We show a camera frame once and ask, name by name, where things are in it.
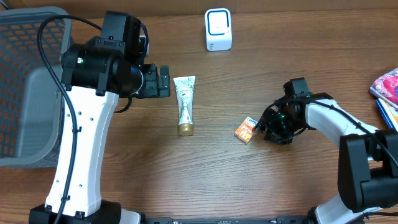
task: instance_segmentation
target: black and white robotic arm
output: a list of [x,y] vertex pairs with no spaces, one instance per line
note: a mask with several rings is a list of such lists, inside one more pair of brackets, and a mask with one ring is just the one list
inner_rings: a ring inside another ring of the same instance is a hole
[[[136,18],[127,14],[108,12],[101,37],[95,37],[86,45],[71,46],[63,56],[62,83],[75,110],[78,140],[60,223],[149,224],[149,219],[143,214],[124,210],[116,202],[102,200],[100,191],[104,146],[119,98],[170,96],[168,67],[160,68],[159,79],[155,65],[143,64],[139,42],[147,41],[147,37],[139,36],[139,24]],[[343,111],[326,93],[313,95],[303,78],[289,81],[284,90],[285,96],[265,110],[257,125],[261,131],[267,132],[264,139],[289,144],[300,129],[317,129],[340,149],[339,193],[327,203],[311,209],[300,222],[349,223],[364,213],[394,206],[398,202],[398,169],[369,133],[373,133],[396,158],[398,134],[359,124],[359,120]],[[71,112],[65,104],[62,143],[53,185],[45,204],[30,211],[29,223],[49,224],[57,216],[72,154],[71,128]],[[383,161],[383,167],[369,169],[368,160],[371,159]],[[281,220],[288,219],[278,217],[275,221],[263,223],[283,224]],[[164,218],[155,223],[203,222]]]

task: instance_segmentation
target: plastic bin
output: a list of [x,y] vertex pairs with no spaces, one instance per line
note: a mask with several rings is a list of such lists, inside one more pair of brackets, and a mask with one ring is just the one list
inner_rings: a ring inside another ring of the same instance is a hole
[[[37,50],[37,29],[58,7],[0,12],[0,166],[48,167],[58,162],[63,99]],[[70,45],[69,19],[49,23],[44,52],[58,77]]]

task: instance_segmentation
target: pink and white package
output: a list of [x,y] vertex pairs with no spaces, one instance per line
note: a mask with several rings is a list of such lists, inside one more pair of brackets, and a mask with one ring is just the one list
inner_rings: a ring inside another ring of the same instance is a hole
[[374,81],[370,93],[398,110],[398,68]]

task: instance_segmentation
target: white object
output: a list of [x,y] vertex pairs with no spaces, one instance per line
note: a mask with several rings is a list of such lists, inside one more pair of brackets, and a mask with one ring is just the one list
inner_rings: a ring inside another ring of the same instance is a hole
[[209,9],[205,14],[207,50],[229,50],[232,47],[231,13],[228,9]]
[[[179,121],[178,126],[191,124],[193,89],[195,87],[195,76],[174,78],[175,92],[177,94]],[[186,130],[187,135],[192,135],[193,130]]]
[[[75,165],[68,195],[70,200],[63,209],[64,215],[75,216],[76,211],[85,216],[95,213],[101,205],[101,166],[106,135],[119,96],[106,92],[96,96],[95,89],[74,86],[68,95],[75,109],[78,133]],[[57,213],[68,174],[72,151],[72,119],[65,103],[64,125],[57,171],[45,203]]]
[[[327,105],[333,105],[335,108],[344,111],[335,100],[324,99],[318,101]],[[360,120],[356,119],[352,115],[350,116],[356,122],[360,122]],[[310,103],[306,106],[305,119],[310,127],[316,128],[328,139],[330,139],[337,147],[340,146],[341,136],[349,134],[365,134],[363,131],[356,128],[356,126],[351,121],[347,120],[343,115],[339,114],[339,112],[315,103]],[[374,133],[376,130],[378,130],[373,126],[364,123],[361,123],[361,126],[366,128],[371,133]],[[380,207],[368,208],[365,211],[353,213],[344,205],[340,195],[337,194],[327,203],[319,205],[315,210],[315,215],[317,216],[319,224],[341,224],[348,223],[349,221],[355,219],[365,212],[375,212],[380,209]]]

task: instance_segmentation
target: white tube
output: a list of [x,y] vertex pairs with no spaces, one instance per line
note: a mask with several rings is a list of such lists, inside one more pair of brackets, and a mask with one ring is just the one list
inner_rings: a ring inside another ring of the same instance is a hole
[[193,134],[192,101],[195,76],[174,78],[174,85],[180,114],[178,133],[181,136],[190,136]]

